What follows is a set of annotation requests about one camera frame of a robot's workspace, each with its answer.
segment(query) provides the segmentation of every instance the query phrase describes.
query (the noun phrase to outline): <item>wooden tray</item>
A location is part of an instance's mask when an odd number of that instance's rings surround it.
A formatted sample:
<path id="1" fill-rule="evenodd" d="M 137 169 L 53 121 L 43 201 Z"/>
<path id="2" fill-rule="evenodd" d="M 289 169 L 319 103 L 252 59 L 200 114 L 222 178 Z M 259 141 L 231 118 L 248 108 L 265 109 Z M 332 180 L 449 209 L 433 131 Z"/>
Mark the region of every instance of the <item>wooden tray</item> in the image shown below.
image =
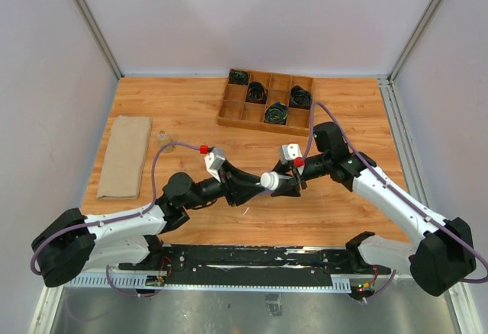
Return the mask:
<path id="1" fill-rule="evenodd" d="M 220 103 L 217 123 L 220 126 L 246 128 L 248 130 L 265 130 L 268 132 L 308 136 L 310 130 L 310 109 L 289 107 L 290 90 L 299 85 L 312 94 L 313 78 L 305 76 L 285 75 L 274 72 L 260 72 L 248 69 L 238 69 L 249 74 L 246 85 L 230 84 L 229 78 Z M 260 82 L 268 90 L 266 104 L 256 104 L 246 101 L 246 94 L 250 82 Z M 288 106 L 286 124 L 270 124 L 265 122 L 266 109 L 275 102 Z"/>

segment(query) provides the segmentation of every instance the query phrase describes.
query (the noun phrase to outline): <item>beige towel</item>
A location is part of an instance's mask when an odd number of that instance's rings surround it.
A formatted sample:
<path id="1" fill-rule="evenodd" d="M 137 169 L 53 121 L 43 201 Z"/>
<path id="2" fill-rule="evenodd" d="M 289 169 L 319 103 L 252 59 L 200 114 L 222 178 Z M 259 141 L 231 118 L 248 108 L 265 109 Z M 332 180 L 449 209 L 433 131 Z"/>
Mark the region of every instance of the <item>beige towel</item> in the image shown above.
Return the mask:
<path id="1" fill-rule="evenodd" d="M 137 199 L 150 134 L 150 117 L 115 119 L 98 181 L 98 199 Z"/>

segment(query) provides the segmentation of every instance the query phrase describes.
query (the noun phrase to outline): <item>black coiled cable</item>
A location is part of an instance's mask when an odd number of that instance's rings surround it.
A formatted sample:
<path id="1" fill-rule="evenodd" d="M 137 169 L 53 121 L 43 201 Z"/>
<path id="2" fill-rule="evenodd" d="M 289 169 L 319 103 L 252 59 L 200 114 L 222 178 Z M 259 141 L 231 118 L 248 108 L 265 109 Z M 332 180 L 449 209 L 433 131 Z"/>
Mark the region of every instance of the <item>black coiled cable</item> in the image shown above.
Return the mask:
<path id="1" fill-rule="evenodd" d="M 229 83 L 234 85 L 247 85 L 249 74 L 239 69 L 231 69 L 229 72 Z"/>
<path id="2" fill-rule="evenodd" d="M 266 109 L 265 122 L 271 124 L 286 124 L 288 118 L 288 107 L 280 102 L 274 103 Z"/>
<path id="3" fill-rule="evenodd" d="M 299 85 L 291 89 L 290 106 L 292 108 L 310 109 L 312 94 Z"/>
<path id="4" fill-rule="evenodd" d="M 249 103 L 266 104 L 268 98 L 268 90 L 259 82 L 254 81 L 249 84 L 247 88 L 246 101 Z"/>

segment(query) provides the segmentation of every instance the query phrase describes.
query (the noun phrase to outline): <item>red cap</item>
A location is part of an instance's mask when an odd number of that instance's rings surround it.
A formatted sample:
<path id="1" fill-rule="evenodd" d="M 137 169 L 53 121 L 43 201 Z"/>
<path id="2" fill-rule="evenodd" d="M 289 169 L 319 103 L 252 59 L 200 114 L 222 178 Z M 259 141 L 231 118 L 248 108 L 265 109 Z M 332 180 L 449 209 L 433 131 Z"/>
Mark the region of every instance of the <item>red cap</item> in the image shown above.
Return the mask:
<path id="1" fill-rule="evenodd" d="M 293 160 L 293 166 L 295 168 L 300 168 L 301 166 L 304 166 L 305 162 L 301 157 L 297 157 L 295 160 Z"/>

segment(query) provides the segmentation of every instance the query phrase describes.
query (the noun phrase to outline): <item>red connector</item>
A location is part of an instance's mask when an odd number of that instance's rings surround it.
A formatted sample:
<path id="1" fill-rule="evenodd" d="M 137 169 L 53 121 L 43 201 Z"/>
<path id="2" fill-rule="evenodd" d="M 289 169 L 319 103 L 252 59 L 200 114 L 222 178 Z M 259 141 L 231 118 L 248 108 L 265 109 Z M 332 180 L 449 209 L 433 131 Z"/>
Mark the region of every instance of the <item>red connector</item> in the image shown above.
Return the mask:
<path id="1" fill-rule="evenodd" d="M 297 157 L 295 160 L 293 160 L 293 166 L 295 168 L 300 168 L 301 166 L 304 166 L 305 162 L 301 157 Z"/>
<path id="2" fill-rule="evenodd" d="M 201 145 L 200 146 L 200 153 L 202 155 L 207 155 L 208 154 L 208 146 L 207 145 Z"/>

